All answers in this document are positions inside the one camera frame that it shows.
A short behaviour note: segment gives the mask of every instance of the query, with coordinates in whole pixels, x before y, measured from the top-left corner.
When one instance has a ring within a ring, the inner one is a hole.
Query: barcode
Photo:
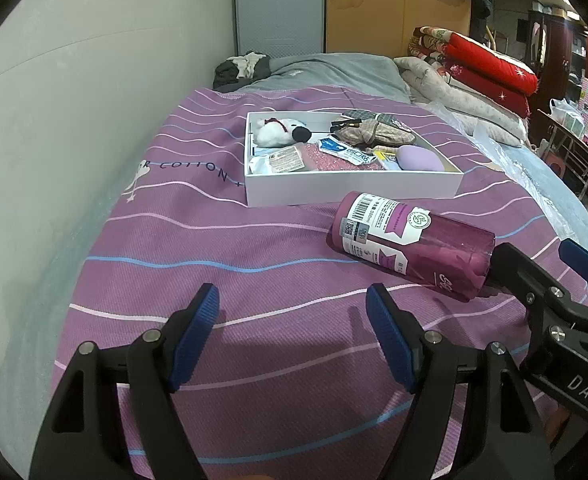
[[[357,203],[356,209],[352,213],[352,219],[359,220],[361,222],[365,220],[365,213],[367,212],[368,207],[373,200],[374,197],[372,195],[362,197],[359,203]]]

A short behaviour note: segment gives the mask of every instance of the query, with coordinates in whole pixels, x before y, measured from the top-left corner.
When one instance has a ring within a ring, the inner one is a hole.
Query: white plastic bag
[[[567,113],[578,120],[581,124],[585,124],[581,113],[565,99],[562,101],[559,101],[558,99],[550,99],[549,109],[552,111],[552,119],[554,119],[557,123],[563,124],[565,114]]]

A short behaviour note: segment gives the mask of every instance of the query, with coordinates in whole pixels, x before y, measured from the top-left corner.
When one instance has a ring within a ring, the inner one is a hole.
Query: plastic container
[[[419,207],[351,192],[334,218],[332,242],[349,254],[469,301],[485,283],[496,238]]]

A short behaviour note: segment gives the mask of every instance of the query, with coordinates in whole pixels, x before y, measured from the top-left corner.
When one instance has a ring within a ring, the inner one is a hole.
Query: purple bed sheet
[[[558,237],[535,201],[427,111],[331,86],[198,89],[153,138],[150,171],[117,202],[84,264],[54,384],[79,343],[128,344],[186,305],[201,283],[215,283],[220,317],[192,380],[173,396],[209,477],[366,480],[382,468],[411,400],[392,380],[365,315],[369,285],[384,283],[426,329],[477,348],[500,340],[520,362],[530,333],[512,296],[459,303],[349,258],[327,242],[337,204],[247,208],[248,112],[349,108],[396,114],[465,172],[455,198],[412,204],[493,231],[497,243],[515,244],[583,296],[585,282],[559,260]],[[548,416],[555,403],[531,391]],[[151,476],[128,393],[119,388],[130,456]],[[455,450],[464,402],[455,400],[436,471],[447,470]]]

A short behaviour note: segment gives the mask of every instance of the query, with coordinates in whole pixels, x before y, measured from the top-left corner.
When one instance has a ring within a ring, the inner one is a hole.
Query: wooden wardrobe
[[[469,32],[471,0],[326,0],[325,51],[407,56],[416,27]]]

